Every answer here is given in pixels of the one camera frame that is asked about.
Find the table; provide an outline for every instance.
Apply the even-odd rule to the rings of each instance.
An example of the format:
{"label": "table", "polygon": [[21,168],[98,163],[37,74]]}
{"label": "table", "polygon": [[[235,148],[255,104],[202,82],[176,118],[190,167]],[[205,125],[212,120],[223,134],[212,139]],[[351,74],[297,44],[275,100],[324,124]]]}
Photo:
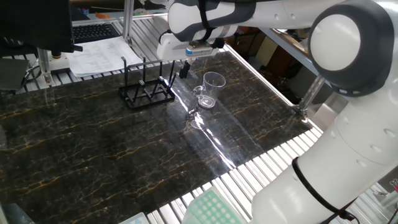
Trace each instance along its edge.
{"label": "table", "polygon": [[[197,130],[186,115],[207,71],[227,85]],[[123,75],[110,75],[1,98],[1,203],[17,203],[39,224],[117,224],[311,128],[229,52],[196,59],[189,78],[176,79],[172,103],[131,111],[117,93],[122,84]]]}

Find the glass beaker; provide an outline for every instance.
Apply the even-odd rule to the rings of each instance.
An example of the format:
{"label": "glass beaker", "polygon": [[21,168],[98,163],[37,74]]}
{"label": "glass beaker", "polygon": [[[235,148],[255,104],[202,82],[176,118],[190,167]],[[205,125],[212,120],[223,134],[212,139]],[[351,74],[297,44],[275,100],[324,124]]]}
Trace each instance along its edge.
{"label": "glass beaker", "polygon": [[219,73],[206,72],[203,76],[203,84],[192,90],[192,93],[198,98],[199,106],[203,109],[213,108],[225,83],[225,78]]}

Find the black rack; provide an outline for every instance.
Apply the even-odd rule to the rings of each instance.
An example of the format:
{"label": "black rack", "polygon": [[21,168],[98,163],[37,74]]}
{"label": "black rack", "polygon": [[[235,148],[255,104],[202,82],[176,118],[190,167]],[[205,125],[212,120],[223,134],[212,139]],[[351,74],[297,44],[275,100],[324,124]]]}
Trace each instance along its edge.
{"label": "black rack", "polygon": [[[130,109],[138,110],[148,106],[174,101],[175,94],[171,90],[171,87],[174,83],[175,77],[178,74],[178,72],[176,72],[173,75],[175,61],[173,61],[169,81],[167,81],[162,76],[161,60],[146,62],[146,58],[144,57],[143,63],[128,66],[124,57],[122,57],[122,60],[124,62],[124,86],[119,88],[119,94]],[[160,63],[159,77],[155,80],[147,81],[146,65],[154,63]],[[142,70],[142,80],[139,80],[136,84],[128,85],[129,69],[138,66],[144,67]]]}

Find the paper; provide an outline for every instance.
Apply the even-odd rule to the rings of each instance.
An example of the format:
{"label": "paper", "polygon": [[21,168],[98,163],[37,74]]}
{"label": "paper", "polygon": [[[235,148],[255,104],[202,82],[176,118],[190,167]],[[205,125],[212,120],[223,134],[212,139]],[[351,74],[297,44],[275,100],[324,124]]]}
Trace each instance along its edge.
{"label": "paper", "polygon": [[67,53],[67,57],[70,70],[78,78],[124,69],[121,57],[126,59],[127,65],[142,63],[122,37],[77,45],[82,46],[83,51]]}

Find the white robot link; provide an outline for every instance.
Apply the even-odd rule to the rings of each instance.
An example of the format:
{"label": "white robot link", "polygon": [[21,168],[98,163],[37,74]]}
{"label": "white robot link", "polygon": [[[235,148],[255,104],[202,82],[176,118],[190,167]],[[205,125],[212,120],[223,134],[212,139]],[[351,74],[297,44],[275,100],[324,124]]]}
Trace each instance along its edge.
{"label": "white robot link", "polygon": [[217,53],[237,26],[311,27],[312,62],[352,97],[323,136],[255,195],[252,224],[321,223],[398,165],[398,2],[392,0],[176,0],[157,53]]}

